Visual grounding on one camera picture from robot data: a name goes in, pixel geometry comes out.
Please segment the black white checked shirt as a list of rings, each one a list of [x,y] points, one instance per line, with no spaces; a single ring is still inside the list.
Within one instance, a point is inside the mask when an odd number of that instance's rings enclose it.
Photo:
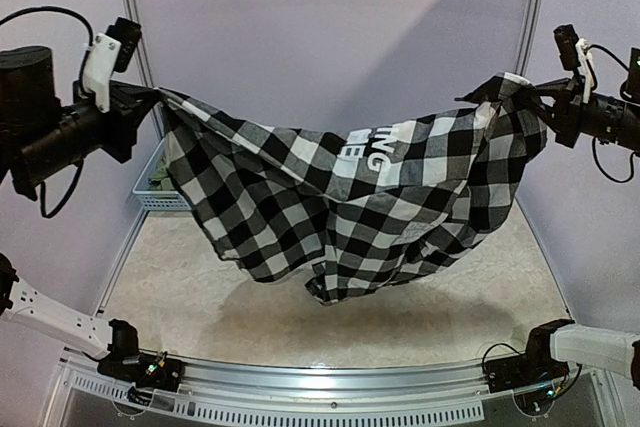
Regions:
[[[259,283],[301,267],[324,305],[444,270],[507,220],[547,129],[501,73],[463,107],[349,132],[273,127],[161,91],[169,178],[217,256]]]

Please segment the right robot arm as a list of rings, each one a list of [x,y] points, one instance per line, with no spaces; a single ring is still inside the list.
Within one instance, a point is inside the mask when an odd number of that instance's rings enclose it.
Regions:
[[[593,50],[612,53],[598,45],[578,40],[559,49],[560,60],[569,79],[521,89],[513,101],[527,108],[555,133],[555,141],[572,148],[580,135],[591,138],[591,154],[597,167],[599,144],[612,144],[630,152],[629,163],[639,157],[639,50],[623,69],[634,89],[620,88],[619,97],[596,92]],[[639,386],[639,336],[603,328],[587,327],[560,319],[532,329],[525,354],[517,362],[517,374],[527,383],[537,383],[546,375],[565,375],[568,364],[591,366],[629,379]]]

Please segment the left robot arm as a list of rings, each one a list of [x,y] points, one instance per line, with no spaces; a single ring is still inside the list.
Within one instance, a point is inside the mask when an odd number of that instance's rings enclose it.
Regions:
[[[56,96],[53,52],[44,46],[1,54],[1,174],[11,176],[17,194],[46,201],[46,180],[68,166],[82,168],[103,150],[129,161],[137,131],[160,100],[154,89],[109,80],[107,112],[95,94],[76,93],[70,106]],[[7,257],[1,259],[1,318],[21,324],[112,366],[128,381],[148,373],[138,334],[128,322],[106,321],[74,310],[32,287]]]

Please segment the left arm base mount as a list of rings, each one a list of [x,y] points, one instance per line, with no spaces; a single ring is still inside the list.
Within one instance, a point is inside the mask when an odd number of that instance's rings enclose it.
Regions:
[[[99,374],[116,380],[129,382],[131,387],[126,398],[129,402],[148,407],[154,393],[176,393],[185,372],[185,363],[170,357],[166,351],[155,355],[138,353],[117,359],[109,354],[98,362]]]

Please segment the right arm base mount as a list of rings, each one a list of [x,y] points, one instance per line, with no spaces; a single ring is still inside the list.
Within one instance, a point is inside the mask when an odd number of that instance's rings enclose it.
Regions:
[[[489,354],[498,347],[509,349],[513,355],[489,360]],[[577,363],[576,366],[577,371],[570,380],[569,363],[558,361],[551,356],[549,337],[530,338],[524,352],[519,352],[505,342],[496,343],[488,347],[481,358],[482,373],[491,392],[548,382],[546,400],[557,400],[572,389],[584,369],[581,363]]]

